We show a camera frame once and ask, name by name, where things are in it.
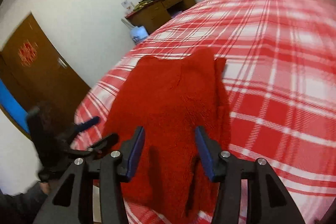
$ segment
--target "person's arm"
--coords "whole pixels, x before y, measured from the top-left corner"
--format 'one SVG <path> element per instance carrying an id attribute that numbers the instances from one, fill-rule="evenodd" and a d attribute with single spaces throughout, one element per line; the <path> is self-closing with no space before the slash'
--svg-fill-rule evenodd
<path id="1" fill-rule="evenodd" d="M 27 193 L 16 196 L 4 195 L 4 198 L 8 206 L 15 210 L 27 224 L 31 224 L 46 200 L 49 190 L 47 183 L 37 182 Z"/>

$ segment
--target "black robotic claw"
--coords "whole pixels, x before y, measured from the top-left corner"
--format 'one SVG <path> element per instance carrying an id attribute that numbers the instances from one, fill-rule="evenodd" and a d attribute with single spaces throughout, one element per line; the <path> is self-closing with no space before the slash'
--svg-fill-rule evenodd
<path id="1" fill-rule="evenodd" d="M 220 182 L 212 224 L 237 224 L 241 180 L 248 181 L 247 224 L 304 224 L 289 192 L 265 159 L 241 160 L 222 151 L 203 127 L 195 130 L 195 140 L 205 174 Z"/>
<path id="2" fill-rule="evenodd" d="M 43 165 L 41 181 L 59 179 L 39 211 L 34 224 L 91 224 L 93 180 L 100 180 L 100 211 L 104 224 L 128 224 L 120 182 L 129 182 L 135 175 L 145 141 L 145 131 L 138 127 L 133 137 L 122 143 L 120 150 L 104 152 L 118 142 L 111 134 L 87 151 L 72 150 L 76 135 L 99 122 L 98 117 L 73 124 L 67 132 L 55 137 L 44 125 L 39 108 L 27 117 L 31 139 Z"/>

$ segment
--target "desk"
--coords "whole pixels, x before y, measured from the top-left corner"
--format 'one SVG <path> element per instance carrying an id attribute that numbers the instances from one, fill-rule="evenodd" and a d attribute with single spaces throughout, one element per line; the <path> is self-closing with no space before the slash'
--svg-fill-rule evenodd
<path id="1" fill-rule="evenodd" d="M 171 20 L 176 11 L 185 11 L 196 4 L 195 0 L 155 0 L 139 11 L 126 16 L 134 26 L 144 26 L 149 34 Z"/>

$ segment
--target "silver bolt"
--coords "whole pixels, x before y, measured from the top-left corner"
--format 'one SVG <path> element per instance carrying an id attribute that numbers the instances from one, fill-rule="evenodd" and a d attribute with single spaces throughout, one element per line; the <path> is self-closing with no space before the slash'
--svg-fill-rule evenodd
<path id="1" fill-rule="evenodd" d="M 258 164 L 265 165 L 266 163 L 267 163 L 267 161 L 265 159 L 263 159 L 263 158 L 258 159 Z"/>
<path id="2" fill-rule="evenodd" d="M 119 151 L 116 150 L 116 151 L 112 151 L 112 152 L 111 152 L 111 157 L 112 157 L 112 158 L 117 158 L 117 157 L 119 157 L 119 156 L 120 156 L 120 152 L 119 152 Z"/>
<path id="3" fill-rule="evenodd" d="M 220 155 L 223 157 L 223 158 L 228 158 L 231 156 L 230 152 L 229 151 L 222 151 L 220 153 Z"/>
<path id="4" fill-rule="evenodd" d="M 75 159 L 75 165 L 81 165 L 83 161 L 84 160 L 82 158 Z"/>

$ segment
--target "checkered bed sheet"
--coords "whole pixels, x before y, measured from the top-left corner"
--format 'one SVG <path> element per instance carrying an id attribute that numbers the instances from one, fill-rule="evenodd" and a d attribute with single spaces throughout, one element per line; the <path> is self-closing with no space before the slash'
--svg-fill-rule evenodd
<path id="1" fill-rule="evenodd" d="M 312 223 L 336 196 L 335 42 L 336 7 L 328 0 L 204 0 L 134 47 L 92 88 L 75 122 L 98 115 L 101 123 L 73 147 L 101 138 L 113 100 L 141 57 L 181 59 L 212 47 L 216 57 L 227 58 L 230 152 L 267 159 Z M 169 222 L 134 204 L 127 203 L 127 213 L 130 223 Z M 200 212 L 198 223 L 210 221 Z"/>

